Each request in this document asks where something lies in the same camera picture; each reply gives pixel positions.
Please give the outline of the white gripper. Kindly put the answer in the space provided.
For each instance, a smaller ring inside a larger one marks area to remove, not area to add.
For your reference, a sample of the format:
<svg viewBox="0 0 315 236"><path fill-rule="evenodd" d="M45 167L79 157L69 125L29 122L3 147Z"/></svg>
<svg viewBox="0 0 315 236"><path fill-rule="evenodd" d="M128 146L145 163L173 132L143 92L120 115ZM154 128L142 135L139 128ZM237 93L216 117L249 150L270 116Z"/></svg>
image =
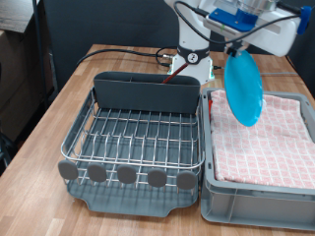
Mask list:
<svg viewBox="0 0 315 236"><path fill-rule="evenodd" d="M205 26L225 37L224 44L242 41L276 56L285 56L291 49L295 38L301 33L301 19L287 11L264 12L260 16L237 11L212 11L205 19ZM235 46L226 46L227 55L240 54L246 50L243 45L238 50Z"/></svg>

